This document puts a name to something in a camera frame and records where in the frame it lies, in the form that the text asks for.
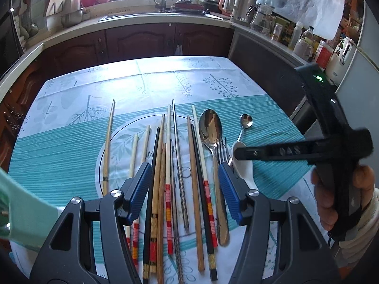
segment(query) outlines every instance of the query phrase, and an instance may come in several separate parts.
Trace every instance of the sleeve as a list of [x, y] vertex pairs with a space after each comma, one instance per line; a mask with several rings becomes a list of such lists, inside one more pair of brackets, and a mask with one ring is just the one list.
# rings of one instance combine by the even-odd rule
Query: sleeve
[[374, 189], [373, 198], [358, 223], [358, 234], [353, 240], [339, 243], [335, 260], [338, 267], [354, 267], [362, 258], [379, 228], [379, 189]]

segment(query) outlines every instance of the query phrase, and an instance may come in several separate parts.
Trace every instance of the dining table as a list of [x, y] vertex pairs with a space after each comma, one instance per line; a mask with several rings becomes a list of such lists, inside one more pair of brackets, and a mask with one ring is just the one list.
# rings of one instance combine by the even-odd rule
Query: dining table
[[[136, 134], [139, 138], [135, 163], [137, 172], [141, 165], [142, 142], [147, 125], [150, 125], [151, 132], [146, 161], [152, 162], [157, 127], [162, 114], [167, 113], [168, 104], [175, 100], [189, 216], [189, 231], [186, 231], [180, 202], [177, 202], [183, 275], [186, 283], [209, 283], [207, 259], [205, 272], [199, 272], [197, 267], [187, 130], [187, 116], [191, 117], [192, 122], [194, 120], [192, 105], [195, 105], [198, 118], [206, 109], [213, 109], [219, 115], [222, 136], [226, 137], [228, 148], [236, 142], [240, 133], [241, 114], [253, 117], [253, 126], [245, 130], [242, 139], [247, 146], [304, 140], [304, 136], [270, 96], [227, 58], [173, 56], [128, 60], [48, 80], [22, 124], [9, 176], [41, 201], [53, 205], [57, 214], [74, 196], [84, 200], [101, 198], [102, 155], [113, 99], [116, 104], [109, 151], [109, 189], [119, 189], [129, 176], [133, 137]], [[171, 122], [171, 138], [174, 137], [173, 127]], [[216, 214], [212, 156], [206, 147], [204, 154]], [[253, 161], [251, 174], [258, 190], [269, 198], [286, 200], [291, 196], [298, 197], [327, 238], [317, 214], [311, 183], [312, 169], [306, 161]], [[175, 191], [179, 200], [179, 187]], [[140, 214], [140, 277], [143, 269], [145, 213], [146, 200]], [[219, 284], [229, 282], [246, 230], [246, 227], [238, 226], [231, 218], [228, 209], [227, 218], [229, 244], [218, 245], [215, 249]], [[94, 223], [93, 238], [97, 274], [107, 277], [98, 223]], [[176, 261], [168, 255], [166, 243], [164, 227], [164, 281], [165, 284], [175, 284], [178, 283]], [[277, 223], [271, 222], [263, 278], [273, 273], [276, 244]], [[39, 247], [15, 241], [11, 241], [11, 247], [15, 263], [29, 276]], [[205, 246], [204, 257], [207, 257]], [[157, 279], [151, 277], [150, 281], [156, 283]]]

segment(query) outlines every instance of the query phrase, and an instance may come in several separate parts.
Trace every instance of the black chopstick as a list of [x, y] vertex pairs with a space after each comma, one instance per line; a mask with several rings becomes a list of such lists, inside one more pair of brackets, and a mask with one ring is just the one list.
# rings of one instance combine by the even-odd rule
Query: black chopstick
[[151, 231], [151, 206], [153, 205], [153, 182], [155, 163], [157, 161], [158, 140], [159, 140], [160, 127], [157, 128], [157, 135], [155, 137], [154, 154], [152, 161], [153, 178], [147, 194], [147, 206], [145, 217], [145, 235], [143, 239], [143, 269], [142, 269], [142, 283], [149, 284], [149, 271], [150, 271], [150, 231]]
[[209, 271], [211, 275], [211, 281], [213, 282], [213, 281], [217, 281], [215, 249], [213, 247], [211, 224], [209, 222], [208, 204], [207, 204], [207, 198], [205, 196], [203, 173], [201, 171], [198, 141], [196, 140], [196, 133], [195, 133], [195, 128], [193, 124], [191, 124], [191, 132], [192, 132], [193, 144], [195, 148], [196, 168], [197, 168], [197, 173], [198, 173], [201, 206], [203, 209], [203, 222], [204, 222], [204, 231], [205, 231], [205, 241], [207, 244]]

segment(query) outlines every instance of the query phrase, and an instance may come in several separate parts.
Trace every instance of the screw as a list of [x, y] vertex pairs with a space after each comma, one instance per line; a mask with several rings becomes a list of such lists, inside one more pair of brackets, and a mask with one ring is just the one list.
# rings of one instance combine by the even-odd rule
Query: screw
[[258, 196], [259, 195], [259, 191], [255, 190], [255, 189], [251, 189], [251, 190], [249, 190], [248, 194], [250, 196]]
[[291, 203], [291, 204], [299, 204], [299, 199], [297, 198], [297, 197], [295, 197], [295, 196], [291, 196], [290, 198], [289, 198], [289, 202]]
[[75, 196], [71, 199], [71, 203], [76, 205], [76, 204], [79, 204], [81, 201], [81, 198], [79, 196]]
[[119, 197], [120, 195], [121, 195], [121, 190], [119, 190], [119, 189], [113, 190], [113, 191], [111, 192], [111, 196], [113, 196], [114, 198], [117, 198], [117, 197]]

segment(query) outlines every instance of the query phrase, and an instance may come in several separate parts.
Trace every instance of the faucet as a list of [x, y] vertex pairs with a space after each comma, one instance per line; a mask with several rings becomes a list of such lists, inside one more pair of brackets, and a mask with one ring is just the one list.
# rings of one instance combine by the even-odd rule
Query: faucet
[[158, 4], [156, 0], [154, 0], [154, 2], [155, 2], [155, 7], [159, 9], [161, 12], [164, 12], [166, 10], [166, 0], [161, 0], [160, 4]]

